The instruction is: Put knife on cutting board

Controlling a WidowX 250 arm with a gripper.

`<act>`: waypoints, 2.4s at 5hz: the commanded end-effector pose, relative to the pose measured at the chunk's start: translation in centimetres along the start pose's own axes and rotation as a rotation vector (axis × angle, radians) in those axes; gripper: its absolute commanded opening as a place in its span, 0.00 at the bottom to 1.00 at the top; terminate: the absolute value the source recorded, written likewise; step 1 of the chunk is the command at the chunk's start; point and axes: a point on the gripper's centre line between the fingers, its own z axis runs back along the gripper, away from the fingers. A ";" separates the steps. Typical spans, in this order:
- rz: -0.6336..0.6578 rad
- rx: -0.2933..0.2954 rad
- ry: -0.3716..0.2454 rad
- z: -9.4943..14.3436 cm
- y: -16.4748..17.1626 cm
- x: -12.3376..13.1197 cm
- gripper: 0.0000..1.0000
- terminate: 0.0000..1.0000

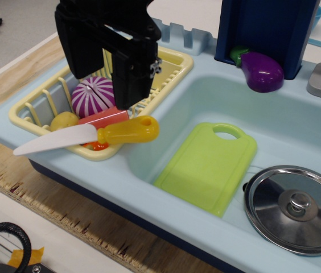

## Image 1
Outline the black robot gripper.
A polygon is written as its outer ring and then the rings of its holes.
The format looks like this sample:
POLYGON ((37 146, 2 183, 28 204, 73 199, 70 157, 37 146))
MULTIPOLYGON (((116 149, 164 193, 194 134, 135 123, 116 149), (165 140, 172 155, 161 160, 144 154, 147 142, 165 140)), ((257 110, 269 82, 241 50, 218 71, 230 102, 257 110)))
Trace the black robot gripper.
POLYGON ((147 98, 158 73, 161 31, 147 12, 151 1, 60 1, 55 10, 57 33, 72 74, 84 78, 104 66, 103 49, 93 33, 104 28, 112 54, 116 107, 126 110, 147 98))

